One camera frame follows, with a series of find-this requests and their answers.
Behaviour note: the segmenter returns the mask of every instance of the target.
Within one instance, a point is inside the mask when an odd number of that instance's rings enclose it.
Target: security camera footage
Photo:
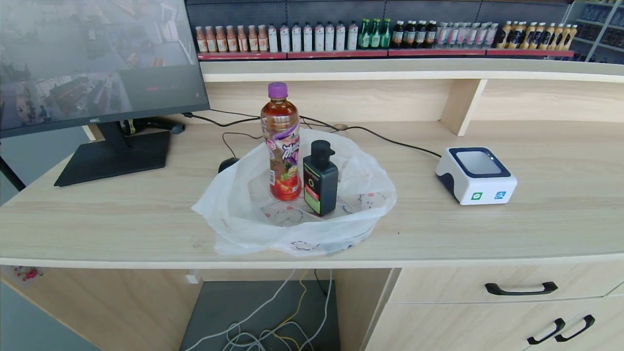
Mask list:
[[[0,1],[0,131],[207,103],[183,0]]]

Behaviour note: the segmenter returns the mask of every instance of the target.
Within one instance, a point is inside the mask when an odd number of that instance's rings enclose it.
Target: drawer handle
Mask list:
[[[546,339],[548,339],[549,337],[559,333],[563,329],[563,327],[565,327],[565,321],[563,319],[561,319],[561,318],[557,318],[557,319],[555,319],[555,326],[557,327],[557,328],[555,328],[555,331],[550,333],[550,334],[548,334],[548,335],[546,335],[542,340],[536,340],[534,337],[528,338],[527,341],[529,342],[529,345],[537,345],[537,344],[539,344],[541,342],[546,341]]]
[[[596,322],[596,319],[592,315],[590,315],[590,314],[586,315],[585,318],[583,318],[583,320],[585,321],[585,327],[583,329],[579,330],[576,334],[574,334],[573,336],[571,336],[569,338],[563,337],[563,336],[561,336],[561,334],[559,334],[559,335],[557,335],[555,337],[555,340],[557,342],[566,342],[568,340],[572,340],[578,334],[580,334],[580,333],[586,331],[587,329],[589,329],[589,327],[591,327],[593,325],[593,323]]]
[[[559,289],[555,282],[546,282],[542,283],[544,289],[542,291],[529,291],[529,292],[519,292],[519,291],[504,291],[499,287],[496,283],[487,283],[485,288],[487,292],[492,295],[502,295],[502,296],[528,296],[528,295],[547,295],[551,292]]]

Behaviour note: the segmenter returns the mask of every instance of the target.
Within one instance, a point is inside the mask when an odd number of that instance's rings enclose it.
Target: monitor stand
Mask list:
[[[97,126],[105,140],[80,145],[55,186],[64,187],[165,167],[171,138],[169,131],[125,137],[119,122]]]

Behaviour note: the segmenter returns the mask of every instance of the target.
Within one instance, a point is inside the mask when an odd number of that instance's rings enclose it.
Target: white plastic bag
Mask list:
[[[396,203],[396,189],[375,158],[336,134],[300,130],[300,160],[310,145],[327,140],[338,167],[336,210],[318,217],[303,200],[276,200],[269,189],[269,151],[265,143],[219,173],[193,206],[217,232],[216,250],[240,255],[276,249],[295,256],[344,250],[365,239]]]

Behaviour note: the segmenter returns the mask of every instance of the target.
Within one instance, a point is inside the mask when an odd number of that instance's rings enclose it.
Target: drawer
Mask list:
[[[609,293],[622,280],[624,261],[402,269],[389,301],[513,302],[597,297]],[[547,282],[557,288],[552,291],[553,287],[544,286]],[[503,294],[517,294],[495,295],[488,292],[486,284],[495,284]]]
[[[366,351],[523,351],[595,301],[387,304]]]

